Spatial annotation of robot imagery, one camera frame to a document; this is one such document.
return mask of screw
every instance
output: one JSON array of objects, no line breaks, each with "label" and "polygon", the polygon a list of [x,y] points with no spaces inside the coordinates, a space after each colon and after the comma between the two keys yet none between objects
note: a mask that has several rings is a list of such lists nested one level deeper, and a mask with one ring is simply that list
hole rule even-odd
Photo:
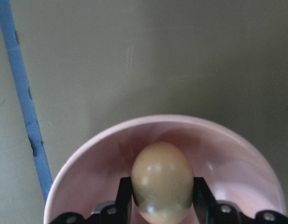
[{"label": "screw", "polygon": [[228,205],[222,205],[222,206],[220,207],[220,210],[221,210],[222,212],[224,212],[224,213],[230,213],[230,212],[231,212],[231,207],[228,206]]},{"label": "screw", "polygon": [[117,212],[117,209],[115,207],[112,207],[112,208],[107,210],[107,213],[109,215],[114,215],[116,212]]},{"label": "screw", "polygon": [[75,215],[70,216],[66,219],[65,223],[66,224],[73,224],[77,221],[77,217]]},{"label": "screw", "polygon": [[263,217],[264,217],[265,220],[270,221],[270,222],[273,222],[275,220],[275,216],[271,212],[265,212],[263,214]]}]

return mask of bowl rim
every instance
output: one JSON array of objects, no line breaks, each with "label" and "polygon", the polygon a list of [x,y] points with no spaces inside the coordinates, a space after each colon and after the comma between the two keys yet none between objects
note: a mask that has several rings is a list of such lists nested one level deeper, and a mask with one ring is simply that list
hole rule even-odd
[{"label": "bowl rim", "polygon": [[130,120],[121,122],[117,125],[111,126],[105,129],[104,131],[100,132],[99,134],[95,135],[94,137],[86,141],[82,146],[80,146],[65,162],[65,164],[62,166],[62,168],[60,169],[60,171],[58,172],[58,174],[56,175],[53,181],[53,184],[51,186],[51,189],[49,191],[46,204],[45,204],[44,224],[48,224],[50,221],[49,220],[49,217],[51,214],[50,208],[52,206],[52,201],[56,193],[56,187],[59,185],[60,181],[62,180],[62,177],[64,176],[68,168],[72,166],[75,163],[75,161],[78,160],[78,158],[81,157],[91,146],[98,143],[102,139],[116,132],[122,131],[124,129],[135,127],[138,125],[144,125],[144,124],[149,124],[149,123],[160,123],[160,122],[178,122],[178,123],[185,123],[185,124],[195,124],[198,126],[202,126],[204,128],[212,129],[216,132],[220,132],[224,135],[231,137],[236,142],[240,143],[241,145],[244,145],[247,150],[250,150],[253,153],[257,154],[257,156],[263,160],[264,164],[269,169],[269,172],[271,173],[274,179],[274,182],[276,184],[276,188],[280,194],[280,198],[279,198],[280,200],[279,204],[281,205],[280,212],[284,215],[286,214],[284,193],[283,193],[281,184],[274,170],[272,169],[268,161],[265,159],[265,157],[261,154],[261,152],[258,149],[256,149],[250,142],[248,142],[245,138],[243,138],[236,132],[226,128],[225,126],[222,126],[220,124],[217,124],[215,122],[212,122],[203,118],[187,116],[187,115],[177,115],[177,114],[158,114],[158,115],[149,115],[149,116],[143,116],[143,117],[130,119]]}]

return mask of pink bowl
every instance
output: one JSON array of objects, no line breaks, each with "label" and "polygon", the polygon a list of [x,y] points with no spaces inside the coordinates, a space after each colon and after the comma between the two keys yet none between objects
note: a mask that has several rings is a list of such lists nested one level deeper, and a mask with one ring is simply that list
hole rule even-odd
[{"label": "pink bowl", "polygon": [[[81,146],[54,180],[44,224],[69,211],[88,217],[98,203],[115,200],[120,178],[130,176],[139,152],[158,140],[185,152],[195,176],[205,178],[217,200],[236,203],[250,217],[264,209],[285,214],[276,175],[249,142],[204,119],[155,115],[113,126]],[[131,222],[146,223],[135,206]],[[197,223],[193,209],[182,223]]]}]

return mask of blue strip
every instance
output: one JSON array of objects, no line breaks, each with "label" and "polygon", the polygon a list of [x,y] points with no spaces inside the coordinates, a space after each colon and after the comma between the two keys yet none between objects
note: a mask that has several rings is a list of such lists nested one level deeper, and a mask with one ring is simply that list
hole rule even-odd
[{"label": "blue strip", "polygon": [[38,126],[34,104],[29,93],[29,85],[21,55],[21,49],[15,34],[13,15],[9,1],[6,0],[0,1],[0,25],[14,77],[14,83],[18,92],[27,135],[33,150],[37,175],[44,200],[46,201],[52,185],[52,178],[45,149],[42,145],[41,132]]}]

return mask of brown egg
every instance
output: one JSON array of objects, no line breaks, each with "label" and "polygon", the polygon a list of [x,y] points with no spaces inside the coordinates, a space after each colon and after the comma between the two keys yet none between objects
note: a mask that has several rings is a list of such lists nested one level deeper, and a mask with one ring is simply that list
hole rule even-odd
[{"label": "brown egg", "polygon": [[136,158],[131,181],[136,205],[151,224],[177,224],[192,205],[192,167],[174,145],[155,142]]}]

